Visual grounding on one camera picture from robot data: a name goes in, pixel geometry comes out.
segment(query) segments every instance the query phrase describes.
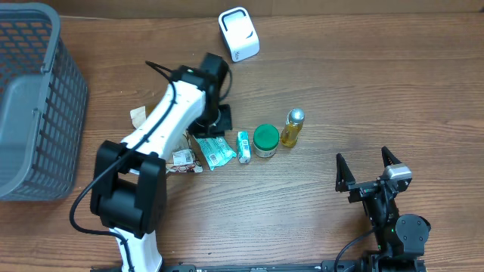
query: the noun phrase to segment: small package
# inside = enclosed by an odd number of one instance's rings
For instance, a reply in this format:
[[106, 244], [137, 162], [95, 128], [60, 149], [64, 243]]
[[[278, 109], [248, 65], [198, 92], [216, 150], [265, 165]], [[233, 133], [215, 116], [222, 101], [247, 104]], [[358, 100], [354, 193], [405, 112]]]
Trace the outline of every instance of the small package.
[[201, 173], [203, 171], [202, 163], [195, 156], [190, 138], [186, 133], [183, 133], [172, 152], [173, 156], [166, 161], [167, 173]]
[[237, 157], [240, 163], [250, 162], [249, 133], [247, 131], [239, 131], [237, 134]]
[[196, 140], [212, 171], [215, 167], [224, 166], [236, 156], [223, 137]]

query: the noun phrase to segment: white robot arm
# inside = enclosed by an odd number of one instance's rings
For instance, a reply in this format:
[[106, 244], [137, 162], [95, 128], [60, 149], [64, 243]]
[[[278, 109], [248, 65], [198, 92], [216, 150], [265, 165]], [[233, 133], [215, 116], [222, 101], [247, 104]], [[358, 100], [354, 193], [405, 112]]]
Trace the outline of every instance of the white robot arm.
[[[141, 127], [121, 144], [105, 141], [99, 148], [95, 177], [102, 177], [92, 187], [91, 211], [111, 233], [117, 233], [122, 272], [160, 270], [163, 259], [157, 249], [155, 229], [166, 208], [165, 161], [187, 129], [198, 138], [220, 136], [232, 129], [230, 107], [219, 105], [220, 86], [227, 72], [227, 63], [213, 54], [207, 54], [199, 69], [181, 66], [172, 71], [163, 99]], [[126, 162], [104, 174], [128, 152], [132, 155]], [[137, 184], [119, 178], [118, 173], [127, 172], [138, 175]], [[129, 254], [120, 238], [126, 240]]]

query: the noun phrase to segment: green packet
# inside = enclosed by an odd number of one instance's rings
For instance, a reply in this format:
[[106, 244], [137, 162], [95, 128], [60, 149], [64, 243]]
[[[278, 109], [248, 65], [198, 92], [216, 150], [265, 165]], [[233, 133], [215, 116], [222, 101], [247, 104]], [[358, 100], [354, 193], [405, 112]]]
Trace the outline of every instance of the green packet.
[[237, 154], [230, 148], [223, 137], [196, 139], [203, 155], [209, 164], [210, 170], [224, 166]]

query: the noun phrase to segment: white cube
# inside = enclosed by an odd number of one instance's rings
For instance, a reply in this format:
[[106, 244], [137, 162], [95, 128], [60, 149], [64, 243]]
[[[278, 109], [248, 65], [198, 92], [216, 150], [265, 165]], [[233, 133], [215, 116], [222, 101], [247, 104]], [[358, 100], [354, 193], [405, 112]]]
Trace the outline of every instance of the white cube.
[[232, 8], [220, 14], [219, 26], [234, 62], [259, 53], [259, 37], [245, 8]]

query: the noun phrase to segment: green jar lid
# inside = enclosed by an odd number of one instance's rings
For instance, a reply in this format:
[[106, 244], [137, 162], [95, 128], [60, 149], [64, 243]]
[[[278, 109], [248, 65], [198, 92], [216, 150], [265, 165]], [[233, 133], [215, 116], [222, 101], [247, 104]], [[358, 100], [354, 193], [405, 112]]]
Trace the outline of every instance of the green jar lid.
[[263, 151], [270, 151], [279, 144], [279, 131], [269, 124], [260, 125], [254, 132], [254, 145]]

